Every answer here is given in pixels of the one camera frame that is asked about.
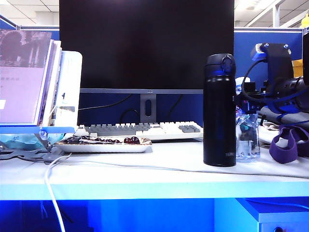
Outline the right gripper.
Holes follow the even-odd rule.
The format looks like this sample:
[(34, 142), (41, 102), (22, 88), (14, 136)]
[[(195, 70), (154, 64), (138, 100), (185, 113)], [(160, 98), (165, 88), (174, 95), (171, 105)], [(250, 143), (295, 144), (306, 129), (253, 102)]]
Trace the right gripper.
[(273, 96), (266, 92), (265, 88), (261, 91), (256, 89), (255, 82), (245, 82), (243, 84), (244, 94), (242, 96), (236, 96), (236, 107), (240, 109), (243, 114), (256, 114), (257, 110), (261, 110), (264, 106), (267, 106), (266, 101), (272, 100)]

